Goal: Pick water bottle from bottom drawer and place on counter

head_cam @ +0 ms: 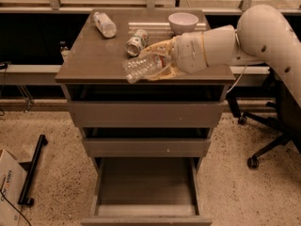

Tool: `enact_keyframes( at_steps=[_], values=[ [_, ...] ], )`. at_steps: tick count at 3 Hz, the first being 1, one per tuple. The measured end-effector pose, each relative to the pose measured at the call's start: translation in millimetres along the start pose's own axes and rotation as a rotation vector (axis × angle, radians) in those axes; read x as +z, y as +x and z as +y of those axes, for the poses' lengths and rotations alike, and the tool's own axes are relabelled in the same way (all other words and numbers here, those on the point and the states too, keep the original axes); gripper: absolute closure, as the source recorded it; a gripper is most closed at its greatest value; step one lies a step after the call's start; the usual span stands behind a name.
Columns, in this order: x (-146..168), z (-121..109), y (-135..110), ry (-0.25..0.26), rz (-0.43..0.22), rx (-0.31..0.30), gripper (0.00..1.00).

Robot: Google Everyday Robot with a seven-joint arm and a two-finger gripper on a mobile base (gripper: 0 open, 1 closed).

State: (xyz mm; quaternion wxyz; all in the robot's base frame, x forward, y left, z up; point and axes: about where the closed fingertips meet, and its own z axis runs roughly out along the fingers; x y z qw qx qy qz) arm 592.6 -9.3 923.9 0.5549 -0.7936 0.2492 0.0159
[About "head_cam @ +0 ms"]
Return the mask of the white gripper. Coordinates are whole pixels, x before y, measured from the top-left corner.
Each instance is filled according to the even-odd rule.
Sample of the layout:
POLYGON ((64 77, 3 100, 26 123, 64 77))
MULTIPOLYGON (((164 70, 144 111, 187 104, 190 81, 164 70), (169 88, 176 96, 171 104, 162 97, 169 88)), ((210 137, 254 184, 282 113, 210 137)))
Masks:
POLYGON ((207 68, 202 32, 183 33, 170 40, 156 42, 143 49, 140 58, 167 57, 175 62, 152 62, 144 76, 150 81, 193 74, 207 68))

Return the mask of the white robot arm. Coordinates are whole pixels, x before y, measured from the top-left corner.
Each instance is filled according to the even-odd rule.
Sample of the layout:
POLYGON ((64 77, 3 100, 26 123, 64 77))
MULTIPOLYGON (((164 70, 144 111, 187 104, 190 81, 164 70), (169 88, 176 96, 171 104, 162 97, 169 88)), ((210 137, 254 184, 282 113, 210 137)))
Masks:
POLYGON ((219 65, 265 63, 301 106, 301 42, 284 16, 267 5, 246 10, 236 26, 183 33, 154 43, 140 55, 166 58, 162 67, 147 69, 144 77, 149 80, 196 74, 219 65))

